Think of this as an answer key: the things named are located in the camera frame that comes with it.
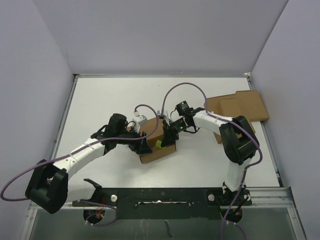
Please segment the green rectangular block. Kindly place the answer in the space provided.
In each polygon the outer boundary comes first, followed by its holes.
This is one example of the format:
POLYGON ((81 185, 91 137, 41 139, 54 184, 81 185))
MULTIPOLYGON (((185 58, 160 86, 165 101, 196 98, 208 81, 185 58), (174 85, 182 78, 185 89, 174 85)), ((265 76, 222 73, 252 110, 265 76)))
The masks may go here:
POLYGON ((155 143, 155 146, 159 149, 162 149, 162 141, 158 140, 156 143, 155 143))

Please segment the brown cardboard box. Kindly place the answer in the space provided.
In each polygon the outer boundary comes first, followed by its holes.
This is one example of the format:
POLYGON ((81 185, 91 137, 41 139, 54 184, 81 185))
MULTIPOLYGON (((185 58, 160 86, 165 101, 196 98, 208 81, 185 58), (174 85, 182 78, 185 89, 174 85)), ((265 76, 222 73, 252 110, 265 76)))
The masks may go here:
MULTIPOLYGON (((153 131, 156 126, 157 119, 148 119, 147 123, 142 125, 139 129, 139 135, 142 137, 153 131)), ((130 121, 126 126, 128 132, 134 132, 134 122, 130 121)), ((139 156, 140 162, 142 164, 148 164, 162 157, 168 156, 176 151, 175 143, 165 147, 161 146, 162 139, 164 137, 163 123, 162 119, 159 119, 158 127, 156 131, 146 139, 141 141, 133 141, 129 143, 128 147, 131 151, 139 156)))

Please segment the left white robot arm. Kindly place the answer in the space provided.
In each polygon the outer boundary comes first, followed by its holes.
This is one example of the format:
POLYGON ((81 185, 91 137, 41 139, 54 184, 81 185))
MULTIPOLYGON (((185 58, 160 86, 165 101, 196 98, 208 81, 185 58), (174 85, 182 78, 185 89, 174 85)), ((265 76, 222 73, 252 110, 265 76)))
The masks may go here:
POLYGON ((144 115, 136 114, 129 127, 126 116, 114 113, 108 124, 62 159, 54 163, 44 159, 39 161, 27 185, 26 198, 50 214, 56 213, 67 202, 85 200, 91 206, 97 205, 102 199, 102 193, 98 190, 100 185, 88 178, 77 184, 69 184, 69 180, 117 145, 127 145, 137 155, 151 153, 147 134, 140 131, 140 127, 147 121, 144 115))

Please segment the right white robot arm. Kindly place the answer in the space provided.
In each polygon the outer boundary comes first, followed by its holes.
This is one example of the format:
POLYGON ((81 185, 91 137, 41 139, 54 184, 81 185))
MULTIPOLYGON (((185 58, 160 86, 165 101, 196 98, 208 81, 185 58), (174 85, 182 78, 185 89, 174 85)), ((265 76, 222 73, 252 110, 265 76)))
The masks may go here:
POLYGON ((175 106, 180 116, 171 120, 165 109, 160 111, 159 117, 163 124, 163 138, 161 146, 167 147, 179 139, 179 133, 194 128, 191 134, 200 129, 211 131, 220 135, 226 157, 229 159, 226 179, 222 185, 223 200, 232 205, 241 197, 239 192, 244 187, 243 175, 246 167, 258 150, 259 142, 247 119, 238 117, 225 117, 206 111, 203 107, 189 107, 186 101, 175 106))

